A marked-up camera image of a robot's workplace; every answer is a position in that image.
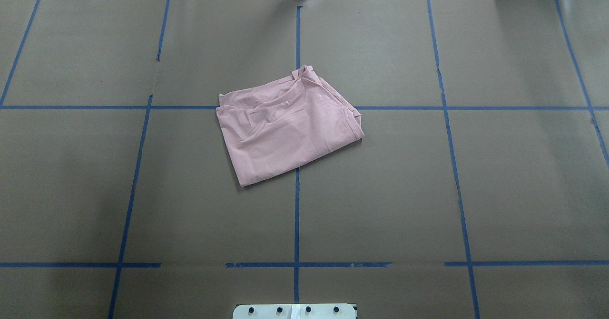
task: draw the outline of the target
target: pink t-shirt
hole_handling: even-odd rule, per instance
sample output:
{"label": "pink t-shirt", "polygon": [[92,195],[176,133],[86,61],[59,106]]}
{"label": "pink t-shirt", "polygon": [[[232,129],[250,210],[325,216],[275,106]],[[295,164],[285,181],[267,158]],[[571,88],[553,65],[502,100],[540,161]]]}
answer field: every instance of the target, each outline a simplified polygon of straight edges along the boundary
{"label": "pink t-shirt", "polygon": [[219,98],[216,115],[241,187],[363,137],[362,115],[311,66]]}

